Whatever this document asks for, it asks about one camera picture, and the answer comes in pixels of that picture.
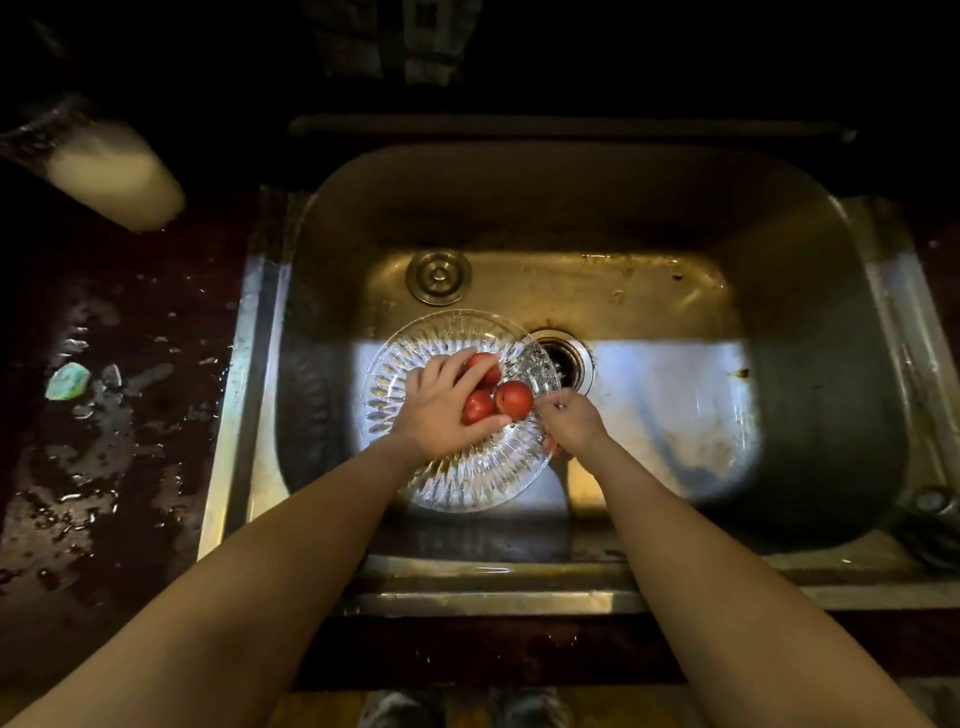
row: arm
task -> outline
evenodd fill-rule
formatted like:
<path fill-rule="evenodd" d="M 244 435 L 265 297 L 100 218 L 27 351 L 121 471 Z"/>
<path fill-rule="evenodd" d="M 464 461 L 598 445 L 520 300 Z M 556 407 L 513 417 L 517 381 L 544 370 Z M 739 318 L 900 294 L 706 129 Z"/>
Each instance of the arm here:
<path fill-rule="evenodd" d="M 396 490 L 510 421 L 460 424 L 497 361 L 457 382 L 472 353 L 410 372 L 389 435 L 237 531 L 11 728 L 264 725 Z"/>
<path fill-rule="evenodd" d="M 600 484 L 640 592 L 718 725 L 932 728 L 826 612 L 620 447 L 586 397 L 564 390 L 538 411 Z"/>

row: sink basin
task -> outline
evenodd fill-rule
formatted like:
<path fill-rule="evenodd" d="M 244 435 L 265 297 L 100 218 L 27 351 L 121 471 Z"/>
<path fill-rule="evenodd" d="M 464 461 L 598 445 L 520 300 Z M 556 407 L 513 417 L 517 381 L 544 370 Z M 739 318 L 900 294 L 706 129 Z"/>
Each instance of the sink basin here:
<path fill-rule="evenodd" d="M 395 331 L 439 310 L 417 284 L 439 258 L 444 304 L 542 336 L 613 437 L 822 599 L 924 582 L 880 528 L 912 490 L 954 477 L 956 402 L 921 405 L 956 374 L 929 344 L 942 333 L 882 201 L 838 201 L 738 149 L 501 141 L 389 147 L 273 204 L 202 550 L 357 451 L 363 379 Z M 575 460 L 480 513 L 398 499 L 343 604 L 639 608 L 603 494 Z"/>

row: glass bowl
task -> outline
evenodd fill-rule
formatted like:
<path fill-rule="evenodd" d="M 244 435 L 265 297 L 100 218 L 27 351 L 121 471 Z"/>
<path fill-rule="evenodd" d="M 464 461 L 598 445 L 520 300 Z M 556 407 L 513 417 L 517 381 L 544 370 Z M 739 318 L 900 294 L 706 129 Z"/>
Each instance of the glass bowl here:
<path fill-rule="evenodd" d="M 431 313 L 395 333 L 367 371 L 355 420 L 361 446 L 390 432 L 403 405 L 407 372 L 425 366 L 433 356 L 467 347 L 499 352 L 501 381 L 519 379 L 534 397 L 560 388 L 546 350 L 512 321 L 467 308 Z M 531 412 L 483 442 L 420 468 L 404 495 L 418 506 L 445 513 L 493 508 L 522 493 L 546 467 L 550 455 L 542 443 L 543 425 Z"/>

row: drain strainer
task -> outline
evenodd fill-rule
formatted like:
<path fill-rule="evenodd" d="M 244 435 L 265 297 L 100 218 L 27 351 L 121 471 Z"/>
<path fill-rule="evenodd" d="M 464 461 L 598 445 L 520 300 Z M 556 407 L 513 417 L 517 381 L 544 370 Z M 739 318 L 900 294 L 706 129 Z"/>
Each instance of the drain strainer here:
<path fill-rule="evenodd" d="M 579 339 L 558 328 L 541 328 L 530 336 L 546 349 L 560 374 L 560 386 L 585 395 L 593 383 L 593 357 Z"/>
<path fill-rule="evenodd" d="M 459 251 L 420 251 L 407 266 L 407 289 L 430 305 L 459 301 L 470 288 L 470 263 Z"/>

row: shoe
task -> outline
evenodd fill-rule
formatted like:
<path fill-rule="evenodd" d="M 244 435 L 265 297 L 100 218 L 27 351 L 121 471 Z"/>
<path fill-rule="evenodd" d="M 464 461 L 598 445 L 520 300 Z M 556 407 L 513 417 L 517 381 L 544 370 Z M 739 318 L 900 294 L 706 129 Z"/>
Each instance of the shoe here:
<path fill-rule="evenodd" d="M 556 688 L 491 691 L 493 728 L 569 728 L 570 711 Z"/>
<path fill-rule="evenodd" d="M 444 728 L 443 704 L 434 697 L 427 691 L 371 692 L 357 728 Z"/>

